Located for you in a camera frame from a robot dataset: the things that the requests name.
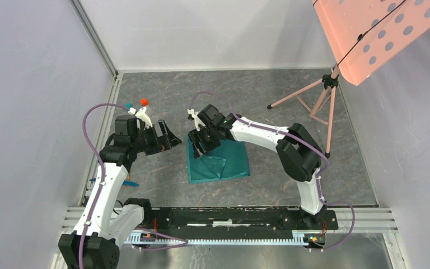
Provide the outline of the teal cloth napkin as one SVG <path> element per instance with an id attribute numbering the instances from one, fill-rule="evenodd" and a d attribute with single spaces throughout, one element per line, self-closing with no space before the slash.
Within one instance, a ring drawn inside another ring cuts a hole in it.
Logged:
<path id="1" fill-rule="evenodd" d="M 195 158 L 193 143 L 186 137 L 188 181 L 190 184 L 246 178 L 250 176 L 245 143 L 222 140 L 206 155 Z"/>

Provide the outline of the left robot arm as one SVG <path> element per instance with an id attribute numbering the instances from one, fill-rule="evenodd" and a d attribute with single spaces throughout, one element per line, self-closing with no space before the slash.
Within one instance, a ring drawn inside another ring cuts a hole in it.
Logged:
<path id="1" fill-rule="evenodd" d="M 137 226 L 153 223 L 148 199 L 130 198 L 113 220 L 114 206 L 120 188 L 139 153 L 153 155 L 179 144 L 164 120 L 159 120 L 161 134 L 141 116 L 118 116 L 114 133 L 97 153 L 96 186 L 84 212 L 70 234 L 60 236 L 58 247 L 68 268 L 116 268 L 120 249 Z"/>

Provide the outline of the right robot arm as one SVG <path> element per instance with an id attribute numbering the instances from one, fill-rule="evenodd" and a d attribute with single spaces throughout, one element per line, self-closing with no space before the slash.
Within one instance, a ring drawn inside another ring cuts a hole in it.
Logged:
<path id="1" fill-rule="evenodd" d="M 323 222 L 326 206 L 317 180 L 326 157 L 303 125 L 277 127 L 235 113 L 225 116 L 211 104 L 199 112 L 187 112 L 195 125 L 188 137 L 196 159 L 221 147 L 223 140 L 251 143 L 276 152 L 285 173 L 297 183 L 302 224 L 314 229 Z"/>

